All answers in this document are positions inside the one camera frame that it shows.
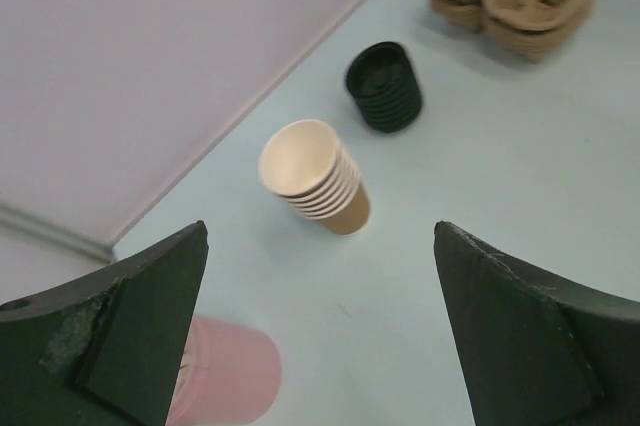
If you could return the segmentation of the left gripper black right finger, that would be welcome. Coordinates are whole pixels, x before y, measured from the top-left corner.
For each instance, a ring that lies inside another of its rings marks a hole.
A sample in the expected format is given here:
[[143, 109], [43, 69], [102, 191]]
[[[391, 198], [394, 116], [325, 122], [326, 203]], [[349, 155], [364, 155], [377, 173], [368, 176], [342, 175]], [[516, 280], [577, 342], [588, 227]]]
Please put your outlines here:
[[478, 425], [636, 425], [639, 304], [434, 229], [447, 314]]

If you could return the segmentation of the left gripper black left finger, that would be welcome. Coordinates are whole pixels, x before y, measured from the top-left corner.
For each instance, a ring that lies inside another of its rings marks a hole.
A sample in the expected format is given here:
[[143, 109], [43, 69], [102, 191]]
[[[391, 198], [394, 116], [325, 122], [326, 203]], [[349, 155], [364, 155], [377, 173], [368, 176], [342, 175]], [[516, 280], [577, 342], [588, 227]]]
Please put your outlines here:
[[208, 255], [198, 221], [1, 307], [4, 425], [163, 425]]

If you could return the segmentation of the pink cup holder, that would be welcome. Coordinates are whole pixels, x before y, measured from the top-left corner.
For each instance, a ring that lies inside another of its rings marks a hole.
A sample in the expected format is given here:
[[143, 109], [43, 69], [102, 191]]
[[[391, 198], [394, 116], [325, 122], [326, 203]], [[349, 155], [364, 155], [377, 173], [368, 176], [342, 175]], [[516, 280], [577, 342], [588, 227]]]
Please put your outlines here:
[[269, 336], [196, 314], [166, 423], [249, 424], [273, 405], [281, 380], [281, 356]]

